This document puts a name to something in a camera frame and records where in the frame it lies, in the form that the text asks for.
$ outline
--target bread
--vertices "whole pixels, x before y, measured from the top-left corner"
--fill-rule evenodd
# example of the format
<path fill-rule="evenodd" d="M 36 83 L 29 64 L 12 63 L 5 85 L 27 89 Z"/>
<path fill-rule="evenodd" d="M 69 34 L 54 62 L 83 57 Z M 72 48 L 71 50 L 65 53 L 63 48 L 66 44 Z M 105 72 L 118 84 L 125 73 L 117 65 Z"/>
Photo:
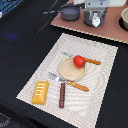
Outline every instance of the bread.
<path fill-rule="evenodd" d="M 48 92 L 48 81 L 37 81 L 35 91 L 32 98 L 33 104 L 43 104 L 45 105 L 47 92 Z"/>

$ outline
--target wire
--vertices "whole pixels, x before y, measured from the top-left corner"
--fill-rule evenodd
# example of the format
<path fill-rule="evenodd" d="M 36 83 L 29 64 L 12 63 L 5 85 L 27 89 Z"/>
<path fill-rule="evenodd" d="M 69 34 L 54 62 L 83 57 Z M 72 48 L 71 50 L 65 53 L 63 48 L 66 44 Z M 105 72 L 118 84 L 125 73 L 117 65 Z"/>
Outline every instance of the wire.
<path fill-rule="evenodd" d="M 64 7 L 60 7 L 58 8 L 51 16 L 50 18 L 48 19 L 48 21 L 44 24 L 43 24 L 43 21 L 45 19 L 45 17 L 47 16 L 48 13 L 50 13 L 50 11 L 42 18 L 42 20 L 40 21 L 39 25 L 37 26 L 37 29 L 36 29 L 36 32 L 35 34 L 39 33 L 43 28 L 45 28 L 45 26 L 48 24 L 48 22 L 51 20 L 51 18 L 55 15 L 55 13 L 57 13 L 59 10 L 63 9 L 63 8 L 68 8 L 68 7 L 79 7 L 77 5 L 72 5 L 72 6 L 64 6 Z"/>
<path fill-rule="evenodd" d="M 43 20 L 46 18 L 46 16 L 50 13 L 50 11 L 51 11 L 51 9 L 57 4 L 57 2 L 58 2 L 58 0 L 56 0 L 54 3 L 53 3 L 53 5 L 50 7 L 50 9 L 48 10 L 48 12 L 47 12 L 47 14 L 41 19 L 41 21 L 40 21 L 40 23 L 39 23 L 39 25 L 37 26 L 37 29 L 36 29 L 36 34 L 40 31 L 40 27 L 41 27 L 41 25 L 42 25 L 42 22 L 43 22 Z"/>

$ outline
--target round cutting board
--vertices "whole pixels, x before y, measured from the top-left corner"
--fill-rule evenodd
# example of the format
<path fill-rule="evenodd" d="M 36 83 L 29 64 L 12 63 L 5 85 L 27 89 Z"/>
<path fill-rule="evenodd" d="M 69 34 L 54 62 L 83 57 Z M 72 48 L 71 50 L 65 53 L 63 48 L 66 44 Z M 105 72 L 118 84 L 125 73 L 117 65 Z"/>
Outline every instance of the round cutting board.
<path fill-rule="evenodd" d="M 68 58 L 60 63 L 59 73 L 66 80 L 77 81 L 84 77 L 86 65 L 85 67 L 77 68 L 73 63 L 73 58 Z"/>

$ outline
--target dark table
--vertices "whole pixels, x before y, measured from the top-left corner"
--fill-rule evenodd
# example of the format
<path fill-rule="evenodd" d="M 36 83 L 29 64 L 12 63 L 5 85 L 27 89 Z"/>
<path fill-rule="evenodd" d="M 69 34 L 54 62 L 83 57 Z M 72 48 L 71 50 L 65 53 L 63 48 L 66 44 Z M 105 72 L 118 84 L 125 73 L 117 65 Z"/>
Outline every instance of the dark table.
<path fill-rule="evenodd" d="M 60 0 L 53 10 L 66 2 Z M 54 0 L 24 0 L 0 19 L 0 105 L 50 128 L 74 128 L 16 99 L 61 34 L 66 33 L 118 47 L 96 128 L 128 128 L 128 45 L 53 27 L 50 23 L 35 35 L 43 12 L 53 3 Z"/>

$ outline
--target white placemat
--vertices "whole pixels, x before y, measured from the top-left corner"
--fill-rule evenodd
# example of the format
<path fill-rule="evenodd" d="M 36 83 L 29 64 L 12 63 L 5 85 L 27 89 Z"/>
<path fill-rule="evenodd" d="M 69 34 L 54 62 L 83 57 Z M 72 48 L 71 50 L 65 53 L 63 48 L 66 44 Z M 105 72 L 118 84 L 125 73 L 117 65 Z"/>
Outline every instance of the white placemat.
<path fill-rule="evenodd" d="M 101 61 L 101 65 L 86 63 L 86 75 L 77 81 L 77 83 L 88 87 L 88 92 L 66 85 L 63 109 L 59 108 L 61 83 L 48 78 L 48 72 L 60 76 L 58 66 L 61 61 L 68 58 L 61 52 Z M 117 47 L 63 33 L 17 98 L 76 127 L 94 128 L 116 52 Z M 36 82 L 39 80 L 47 80 L 50 83 L 45 105 L 31 103 Z"/>

